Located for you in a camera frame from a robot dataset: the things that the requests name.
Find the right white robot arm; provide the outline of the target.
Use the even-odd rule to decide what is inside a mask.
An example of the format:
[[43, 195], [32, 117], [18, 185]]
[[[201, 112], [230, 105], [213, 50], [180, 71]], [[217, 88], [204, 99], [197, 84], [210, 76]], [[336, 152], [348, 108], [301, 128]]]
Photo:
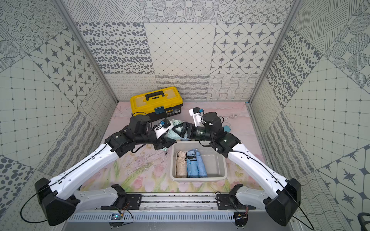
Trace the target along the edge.
[[208, 141], [211, 148], [236, 163], [263, 188], [253, 193], [249, 193], [245, 186], [231, 190], [240, 204], [265, 209], [281, 226], [289, 223], [301, 204], [300, 182], [295, 178], [287, 180], [255, 157], [239, 138], [224, 130], [221, 118], [215, 112], [196, 116], [196, 124], [175, 125], [172, 131], [182, 138]]

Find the light blue slim umbrella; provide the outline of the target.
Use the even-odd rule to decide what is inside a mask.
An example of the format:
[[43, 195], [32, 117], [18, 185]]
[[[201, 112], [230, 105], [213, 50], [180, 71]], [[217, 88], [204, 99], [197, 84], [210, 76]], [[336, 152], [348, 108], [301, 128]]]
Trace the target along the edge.
[[187, 152], [186, 161], [187, 161], [188, 178], [198, 178], [199, 170], [198, 170], [198, 162], [197, 162], [197, 157], [196, 157], [196, 150], [190, 150]]

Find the pale blue umbrella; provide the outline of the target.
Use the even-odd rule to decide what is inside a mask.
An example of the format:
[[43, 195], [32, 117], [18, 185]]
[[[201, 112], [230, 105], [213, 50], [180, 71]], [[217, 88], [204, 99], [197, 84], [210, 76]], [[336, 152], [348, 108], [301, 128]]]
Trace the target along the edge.
[[199, 151], [196, 151], [196, 160], [197, 160], [197, 167], [198, 167], [198, 175], [200, 178], [207, 178], [207, 171], [205, 168], [205, 164], [203, 162], [203, 159], [201, 157], [201, 154]]

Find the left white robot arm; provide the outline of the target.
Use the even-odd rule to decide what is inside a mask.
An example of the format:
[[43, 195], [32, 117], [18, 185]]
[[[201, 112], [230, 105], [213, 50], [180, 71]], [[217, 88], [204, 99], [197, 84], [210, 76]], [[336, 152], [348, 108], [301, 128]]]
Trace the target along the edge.
[[118, 184], [91, 193], [78, 189], [89, 178], [115, 162], [128, 152], [135, 153], [137, 145], [153, 145], [155, 150], [172, 146], [176, 141], [165, 134], [174, 124], [164, 119], [158, 126], [151, 128], [148, 115], [130, 118], [129, 125], [110, 135], [95, 151], [70, 169], [50, 180], [41, 178], [35, 183], [38, 203], [50, 226], [56, 226], [74, 213], [92, 209], [122, 209], [126, 204], [126, 192]]

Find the beige umbrella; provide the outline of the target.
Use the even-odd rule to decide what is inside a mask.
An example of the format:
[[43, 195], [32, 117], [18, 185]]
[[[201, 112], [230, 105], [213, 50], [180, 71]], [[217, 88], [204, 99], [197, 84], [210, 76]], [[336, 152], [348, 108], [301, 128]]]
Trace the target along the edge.
[[176, 154], [176, 177], [177, 178], [186, 178], [187, 173], [187, 153], [184, 151], [179, 151]]

